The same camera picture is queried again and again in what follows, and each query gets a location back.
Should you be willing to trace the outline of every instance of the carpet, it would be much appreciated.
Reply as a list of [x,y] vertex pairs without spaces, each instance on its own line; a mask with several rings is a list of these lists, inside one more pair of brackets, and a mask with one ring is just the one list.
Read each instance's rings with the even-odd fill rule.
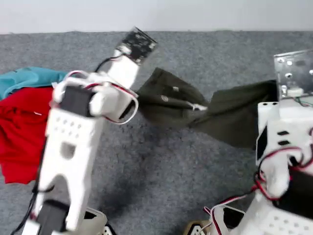
[[[26,66],[93,70],[112,55],[123,32],[0,35],[0,72]],[[142,66],[134,89],[161,67],[197,87],[207,99],[219,89],[275,79],[273,55],[308,49],[311,32],[151,32],[158,50]],[[248,190],[254,152],[203,133],[160,128],[138,114],[108,123],[92,173],[89,206],[104,212],[118,235],[179,235],[203,206]],[[0,229],[8,235],[26,212],[32,183],[3,183]],[[64,181],[53,192],[68,200]],[[251,198],[237,203],[246,208]]]

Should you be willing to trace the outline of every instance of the red fabric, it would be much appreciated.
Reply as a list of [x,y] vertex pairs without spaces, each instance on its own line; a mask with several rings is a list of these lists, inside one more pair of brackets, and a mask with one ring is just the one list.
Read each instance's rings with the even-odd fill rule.
[[0,164],[6,184],[36,178],[52,91],[23,88],[0,101]]

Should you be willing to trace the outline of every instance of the dark green cloth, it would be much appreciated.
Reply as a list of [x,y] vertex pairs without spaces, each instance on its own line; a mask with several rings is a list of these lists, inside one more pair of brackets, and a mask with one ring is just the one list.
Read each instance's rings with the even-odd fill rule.
[[[156,68],[137,91],[139,110],[150,122],[190,127],[235,147],[253,148],[258,136],[257,104],[277,101],[276,81],[270,80],[217,91],[211,101],[192,85]],[[192,104],[206,106],[193,110]]]

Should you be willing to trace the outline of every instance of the white wall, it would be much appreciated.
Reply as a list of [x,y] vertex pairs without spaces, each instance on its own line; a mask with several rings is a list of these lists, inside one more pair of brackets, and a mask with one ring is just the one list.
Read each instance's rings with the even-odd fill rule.
[[313,0],[1,0],[0,33],[313,30]]

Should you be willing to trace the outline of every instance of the turquoise fabric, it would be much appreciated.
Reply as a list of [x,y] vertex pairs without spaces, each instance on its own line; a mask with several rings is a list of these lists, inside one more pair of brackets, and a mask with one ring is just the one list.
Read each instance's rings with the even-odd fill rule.
[[66,72],[39,67],[26,67],[0,75],[0,100],[23,87],[46,87],[60,82]]

